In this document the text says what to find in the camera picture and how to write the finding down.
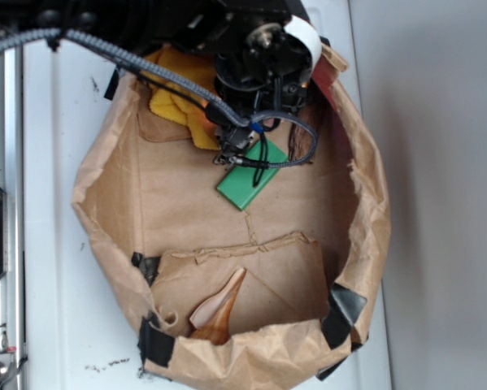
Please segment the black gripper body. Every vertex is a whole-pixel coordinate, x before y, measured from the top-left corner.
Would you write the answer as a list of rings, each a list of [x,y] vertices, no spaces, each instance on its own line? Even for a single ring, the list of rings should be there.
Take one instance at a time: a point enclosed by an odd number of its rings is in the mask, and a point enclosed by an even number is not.
[[[312,74],[312,24],[296,15],[249,32],[241,52],[215,56],[215,90],[238,115],[296,114]]]

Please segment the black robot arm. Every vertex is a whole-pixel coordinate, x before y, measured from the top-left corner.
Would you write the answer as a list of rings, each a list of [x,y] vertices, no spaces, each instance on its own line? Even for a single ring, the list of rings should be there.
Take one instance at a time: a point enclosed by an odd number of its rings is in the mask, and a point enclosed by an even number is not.
[[[0,53],[69,40],[190,91],[222,124],[244,126],[264,111],[294,114],[305,104],[317,49],[296,23],[309,24],[299,1],[0,1]],[[148,64],[146,56],[164,46],[211,55],[215,91]]]

